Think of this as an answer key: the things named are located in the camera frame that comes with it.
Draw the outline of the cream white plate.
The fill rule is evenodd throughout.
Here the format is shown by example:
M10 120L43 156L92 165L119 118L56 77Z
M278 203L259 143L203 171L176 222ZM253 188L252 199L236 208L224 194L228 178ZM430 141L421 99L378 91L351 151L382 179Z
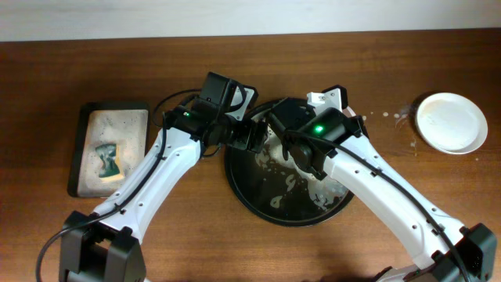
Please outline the cream white plate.
M416 128L424 142L444 154L469 154L479 149L488 135L488 124L478 119L435 119L423 117L416 120Z

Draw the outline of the green yellow sponge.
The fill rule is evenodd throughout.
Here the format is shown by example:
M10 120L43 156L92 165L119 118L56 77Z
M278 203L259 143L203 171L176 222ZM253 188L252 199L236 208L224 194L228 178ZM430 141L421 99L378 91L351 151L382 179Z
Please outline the green yellow sponge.
M119 146L117 144L107 143L100 145L96 147L96 153L103 163L98 174L102 182L116 182L124 178L121 160L119 158Z

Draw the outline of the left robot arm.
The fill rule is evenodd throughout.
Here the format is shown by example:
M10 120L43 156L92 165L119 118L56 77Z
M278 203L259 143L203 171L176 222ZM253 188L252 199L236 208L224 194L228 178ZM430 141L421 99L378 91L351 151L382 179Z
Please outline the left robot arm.
M158 137L121 188L91 215L74 211L61 233L59 280L146 280L141 243L174 185L212 145L257 153L267 125L241 113L178 106L164 114Z

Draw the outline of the pale blue plate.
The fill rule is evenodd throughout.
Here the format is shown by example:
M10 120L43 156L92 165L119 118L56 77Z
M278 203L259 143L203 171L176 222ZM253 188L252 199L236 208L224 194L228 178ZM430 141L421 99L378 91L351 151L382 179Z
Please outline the pale blue plate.
M424 141L445 154L469 154L488 136L488 122L471 100L451 92L432 94L419 103L416 129Z

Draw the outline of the pink white plate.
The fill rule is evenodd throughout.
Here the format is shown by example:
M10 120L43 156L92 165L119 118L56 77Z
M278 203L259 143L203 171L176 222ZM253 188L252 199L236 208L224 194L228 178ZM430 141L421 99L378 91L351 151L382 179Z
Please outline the pink white plate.
M356 113L350 107L346 107L343 109L343 113L349 118L353 118L356 116Z

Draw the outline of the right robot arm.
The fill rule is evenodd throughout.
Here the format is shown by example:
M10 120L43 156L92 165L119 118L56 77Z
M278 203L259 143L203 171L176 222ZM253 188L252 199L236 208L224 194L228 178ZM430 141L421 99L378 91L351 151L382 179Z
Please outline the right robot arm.
M306 168L318 168L359 198L402 243L413 263L388 267L376 281L488 281L497 239L484 224L468 228L403 179L374 149L360 117L329 108L300 128L287 128L283 147Z

